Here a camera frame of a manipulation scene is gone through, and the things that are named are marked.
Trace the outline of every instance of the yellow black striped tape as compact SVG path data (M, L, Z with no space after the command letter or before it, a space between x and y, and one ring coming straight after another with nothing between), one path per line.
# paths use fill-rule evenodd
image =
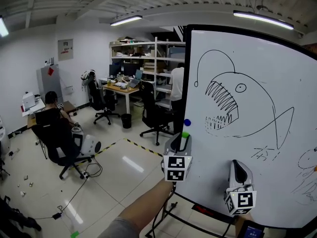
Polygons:
M152 150L150 150L150 149L148 149L148 148L145 148L145 147L144 147L144 146L142 146L142 145L138 145L137 143L135 143L135 142L131 141L131 140L130 140L130 139L128 139L128 138L121 138L121 139L119 139L118 141L116 141L116 142L112 143L111 145L109 145L109 146L105 147L103 150L99 151L98 153L96 153L96 154L92 154L92 155L93 155L93 156L97 156L97 155L99 155L100 153L102 153L102 152L104 152L104 151L108 150L111 146L115 145L117 142L119 142L119 141L120 141L120 140L122 140L122 139L123 139L123 140L126 140L126 141L128 141L129 143L134 144L134 145L136 145L136 146L138 146L138 147L141 147L143 150L146 150L146 151L148 151L148 152L150 152L150 153L154 153L154 154L156 154L156 155L159 155L159 156L163 157L163 155L162 155L161 153L157 153L157 152L152 151ZM84 164L84 163L86 163L86 162L87 162L87 160L84 160L84 161L82 161L82 162L80 162L80 163L76 164L76 166L78 167L78 166L80 166L80 165L82 165L82 164Z

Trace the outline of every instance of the black hair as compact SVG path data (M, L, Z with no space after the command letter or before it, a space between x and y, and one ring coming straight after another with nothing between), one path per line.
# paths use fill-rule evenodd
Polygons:
M45 103L46 104L53 104L55 101L57 101L57 94L54 91L49 91L45 95Z

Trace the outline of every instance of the black trash bin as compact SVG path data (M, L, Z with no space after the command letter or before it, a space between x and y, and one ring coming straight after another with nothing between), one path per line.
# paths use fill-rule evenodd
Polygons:
M121 116L121 120L122 120L123 128L125 128L125 129L131 128L131 115L130 114L123 114Z

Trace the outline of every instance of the blue magnet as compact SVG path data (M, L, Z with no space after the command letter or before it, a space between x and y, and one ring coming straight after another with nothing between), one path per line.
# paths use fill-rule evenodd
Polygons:
M185 119L185 120L184 120L184 124L185 124L186 126L190 126L190 125L192 124L192 122L191 122L189 119Z

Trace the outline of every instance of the whiteboard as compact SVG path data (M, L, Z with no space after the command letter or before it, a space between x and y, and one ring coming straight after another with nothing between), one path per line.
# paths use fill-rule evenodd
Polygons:
M193 163L176 192L228 215L223 193L237 159L253 172L255 221L303 227L317 212L317 61L229 32L193 30L188 42L191 125L183 131L192 136Z

